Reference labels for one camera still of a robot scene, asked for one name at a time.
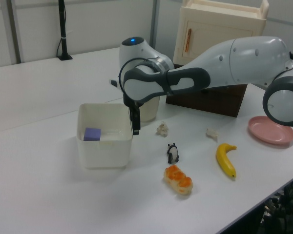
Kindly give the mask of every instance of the purple sponge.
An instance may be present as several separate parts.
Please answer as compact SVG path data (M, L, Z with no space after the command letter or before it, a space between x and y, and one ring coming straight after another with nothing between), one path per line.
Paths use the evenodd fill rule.
M84 140L100 140L101 137L101 129L98 128L86 128L84 132Z

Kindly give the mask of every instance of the bread roll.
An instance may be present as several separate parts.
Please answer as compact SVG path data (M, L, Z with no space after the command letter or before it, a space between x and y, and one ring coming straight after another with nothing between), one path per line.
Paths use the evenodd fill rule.
M188 195L191 193L193 183L190 177L186 177L176 165L165 169L164 180L179 194Z

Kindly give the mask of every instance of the pink dish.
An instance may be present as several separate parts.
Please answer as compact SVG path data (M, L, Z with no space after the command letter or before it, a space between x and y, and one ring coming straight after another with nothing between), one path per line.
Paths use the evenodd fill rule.
M293 140L293 129L291 127L277 124L267 116L251 118L249 130L257 138L271 144L286 144Z

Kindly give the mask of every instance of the panda figurine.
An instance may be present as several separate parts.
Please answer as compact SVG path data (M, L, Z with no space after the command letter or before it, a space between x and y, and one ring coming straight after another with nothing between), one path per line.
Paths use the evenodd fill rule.
M171 162L174 160L175 162L179 161L179 155L178 155L178 149L175 143L168 144L168 163L171 164Z

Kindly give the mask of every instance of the yellow banana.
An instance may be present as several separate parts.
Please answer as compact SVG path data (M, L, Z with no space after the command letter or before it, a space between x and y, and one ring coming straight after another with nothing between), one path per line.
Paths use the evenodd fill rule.
M236 172L234 166L231 164L227 157L227 152L230 150L235 150L235 145L229 145L227 143L220 144L216 151L216 158L220 167L224 172L230 177L236 177Z

